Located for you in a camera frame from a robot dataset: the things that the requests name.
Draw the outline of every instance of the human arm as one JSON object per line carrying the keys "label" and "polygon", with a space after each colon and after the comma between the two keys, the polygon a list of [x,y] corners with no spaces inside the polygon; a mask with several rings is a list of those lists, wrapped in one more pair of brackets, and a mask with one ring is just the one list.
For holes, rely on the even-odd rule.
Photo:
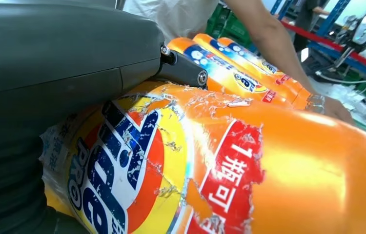
{"label": "human arm", "polygon": [[[265,8],[261,0],[226,0],[263,57],[284,73],[297,80],[313,95],[319,95],[305,74],[288,32]],[[350,113],[337,100],[325,98],[325,114],[353,123]]]}
{"label": "human arm", "polygon": [[329,15],[329,12],[324,10],[323,8],[319,7],[319,6],[316,6],[315,8],[312,9],[312,11],[314,13],[317,13],[318,15]]}

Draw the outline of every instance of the white shirt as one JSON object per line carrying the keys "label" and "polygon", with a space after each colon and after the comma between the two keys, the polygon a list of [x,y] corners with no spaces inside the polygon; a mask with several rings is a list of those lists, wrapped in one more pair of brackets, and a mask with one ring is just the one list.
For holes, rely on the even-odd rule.
{"label": "white shirt", "polygon": [[207,24],[219,0],[125,0],[123,10],[156,22],[165,43],[187,37]]}

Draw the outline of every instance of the green crate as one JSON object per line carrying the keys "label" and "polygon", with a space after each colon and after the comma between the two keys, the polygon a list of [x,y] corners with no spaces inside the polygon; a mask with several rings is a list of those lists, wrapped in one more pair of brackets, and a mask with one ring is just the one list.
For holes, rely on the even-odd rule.
{"label": "green crate", "polygon": [[207,21],[206,33],[217,39],[221,34],[224,25],[226,24],[229,13],[230,9],[218,4],[212,14],[212,17],[210,17],[210,19]]}
{"label": "green crate", "polygon": [[227,18],[224,32],[242,42],[250,41],[249,33],[245,26],[231,12]]}

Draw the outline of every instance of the tide logo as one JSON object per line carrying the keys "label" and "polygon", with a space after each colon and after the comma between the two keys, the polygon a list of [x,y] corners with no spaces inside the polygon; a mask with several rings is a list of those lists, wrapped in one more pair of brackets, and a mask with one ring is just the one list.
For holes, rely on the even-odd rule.
{"label": "tide logo", "polygon": [[267,90],[266,87],[259,84],[256,80],[252,79],[246,74],[239,71],[233,73],[236,82],[244,89],[249,90],[252,93],[262,93]]}
{"label": "tide logo", "polygon": [[269,62],[267,61],[263,61],[262,62],[262,66],[264,67],[264,69],[272,74],[277,73],[278,68],[276,68],[275,66],[271,65]]}
{"label": "tide logo", "polygon": [[[75,138],[68,195],[93,233],[165,233],[179,209],[180,194],[159,195],[163,187],[183,190],[187,147],[179,117],[168,109],[143,114],[152,98],[134,100],[107,102]],[[178,151],[166,148],[170,138]]]}

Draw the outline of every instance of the blue label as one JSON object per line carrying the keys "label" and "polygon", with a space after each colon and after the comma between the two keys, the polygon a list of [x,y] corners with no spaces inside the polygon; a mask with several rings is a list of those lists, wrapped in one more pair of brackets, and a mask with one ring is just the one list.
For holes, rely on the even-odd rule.
{"label": "blue label", "polygon": [[225,68],[229,71],[235,69],[234,66],[230,65],[225,60],[221,59],[217,55],[203,49],[201,46],[195,44],[189,46],[185,51],[184,55],[196,64],[200,65],[203,69],[209,73],[209,76],[215,77],[219,75],[219,70]]}
{"label": "blue label", "polygon": [[229,47],[229,49],[233,50],[239,56],[241,56],[242,58],[248,60],[249,62],[255,63],[255,61],[258,59],[258,57],[256,55],[254,55],[253,53],[251,53],[250,51],[246,50],[241,45],[239,45],[239,44],[237,44],[235,42],[230,43],[228,45],[228,47]]}
{"label": "blue label", "polygon": [[230,58],[233,61],[238,61],[240,59],[239,55],[236,52],[234,52],[229,47],[220,44],[215,39],[210,41],[210,45],[213,46],[215,49],[219,50],[222,54],[224,54],[226,57]]}
{"label": "blue label", "polygon": [[276,68],[274,65],[270,64],[267,61],[263,61],[262,65],[266,70],[270,71],[272,74],[275,74],[278,71],[278,68]]}
{"label": "blue label", "polygon": [[230,65],[219,56],[203,49],[197,44],[189,46],[184,51],[184,55],[205,69],[211,77],[222,76],[224,74],[222,68],[225,68],[234,75],[238,84],[251,92],[253,92],[255,87],[259,84],[252,77],[238,71],[234,66]]}

